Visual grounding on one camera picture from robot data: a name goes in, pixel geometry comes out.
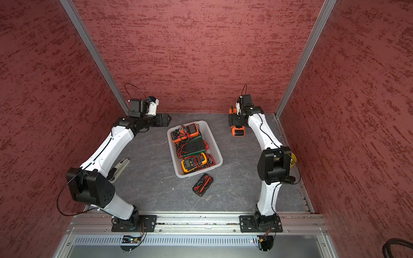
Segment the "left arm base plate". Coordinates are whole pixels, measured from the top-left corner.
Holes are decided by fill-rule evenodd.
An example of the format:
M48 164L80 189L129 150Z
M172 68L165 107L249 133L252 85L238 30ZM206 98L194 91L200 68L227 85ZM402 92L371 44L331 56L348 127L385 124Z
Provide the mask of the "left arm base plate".
M158 216L156 215L137 215L128 220L119 218L112 219L112 232L154 232Z

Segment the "orange multimeter with leads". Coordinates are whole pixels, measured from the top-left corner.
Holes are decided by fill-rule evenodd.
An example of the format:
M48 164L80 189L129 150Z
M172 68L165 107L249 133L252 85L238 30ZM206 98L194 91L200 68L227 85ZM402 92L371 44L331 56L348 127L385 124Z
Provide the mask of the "orange multimeter with leads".
M237 109L232 107L229 111L229 114L235 114ZM231 133L234 137L243 137L245 135L245 126L240 125L231 125Z

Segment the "large red black multimeter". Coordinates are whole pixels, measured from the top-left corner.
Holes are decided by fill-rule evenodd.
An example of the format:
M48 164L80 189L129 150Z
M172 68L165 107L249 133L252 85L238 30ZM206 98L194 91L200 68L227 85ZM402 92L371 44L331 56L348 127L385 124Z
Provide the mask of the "large red black multimeter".
M213 156L211 154L206 154L205 156L207 158L208 167L214 166L215 165L215 160L214 160Z

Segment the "black multimeter with red leads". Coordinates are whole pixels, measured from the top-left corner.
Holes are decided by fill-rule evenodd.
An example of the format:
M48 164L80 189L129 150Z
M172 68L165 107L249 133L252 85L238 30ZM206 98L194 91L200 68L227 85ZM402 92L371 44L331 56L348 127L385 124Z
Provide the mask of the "black multimeter with red leads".
M210 175L204 173L201 176L201 178L192 187L192 191L197 196L202 197L205 194L205 192L209 189L209 187L212 185L213 182L214 182L214 179Z

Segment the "orange clamp meter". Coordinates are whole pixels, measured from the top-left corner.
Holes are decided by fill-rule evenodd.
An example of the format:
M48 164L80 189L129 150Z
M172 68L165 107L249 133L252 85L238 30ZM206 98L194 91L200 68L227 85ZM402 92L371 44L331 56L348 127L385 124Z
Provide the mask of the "orange clamp meter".
M183 140L192 139L200 135L200 130L196 123L189 125L181 125L177 129L174 129L170 133L170 137L173 143L178 143Z

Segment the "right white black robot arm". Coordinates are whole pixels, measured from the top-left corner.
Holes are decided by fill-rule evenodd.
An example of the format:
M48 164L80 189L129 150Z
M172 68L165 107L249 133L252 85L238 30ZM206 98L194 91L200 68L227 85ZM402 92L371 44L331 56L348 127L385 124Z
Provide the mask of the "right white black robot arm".
M255 134L262 149L257 172L262 181L260 198L254 213L256 227L269 227L277 224L276 201L282 184L293 184L296 178L290 175L290 169L296 161L291 149L278 141L266 117L262 113L248 114L232 108L229 111L229 125L241 130L249 127Z

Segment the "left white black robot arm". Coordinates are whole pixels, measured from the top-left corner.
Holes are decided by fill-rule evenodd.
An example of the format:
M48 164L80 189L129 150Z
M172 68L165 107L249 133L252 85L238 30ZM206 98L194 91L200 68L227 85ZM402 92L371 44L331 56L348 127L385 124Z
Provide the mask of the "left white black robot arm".
M73 201L98 208L112 216L112 230L137 232L144 229L137 208L116 194L110 182L112 165L138 133L151 127L167 127L172 120L169 114L121 117L96 152L80 167L71 168L67 174L67 187Z

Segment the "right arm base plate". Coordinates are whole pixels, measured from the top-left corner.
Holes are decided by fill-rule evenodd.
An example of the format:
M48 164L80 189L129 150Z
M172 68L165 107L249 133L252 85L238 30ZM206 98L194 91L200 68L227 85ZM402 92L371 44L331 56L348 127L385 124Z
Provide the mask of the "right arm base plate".
M242 233L252 232L283 232L281 219L278 214L274 213L271 216L262 216L258 213L253 216L239 216L240 230Z

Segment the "yellow black multimeter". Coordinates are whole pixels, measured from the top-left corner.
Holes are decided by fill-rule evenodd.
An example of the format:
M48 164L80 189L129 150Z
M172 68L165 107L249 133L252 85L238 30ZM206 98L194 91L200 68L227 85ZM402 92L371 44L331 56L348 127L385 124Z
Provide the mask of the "yellow black multimeter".
M199 153L196 155L185 158L182 162L182 168L185 174L191 173L208 163L208 159L205 153Z

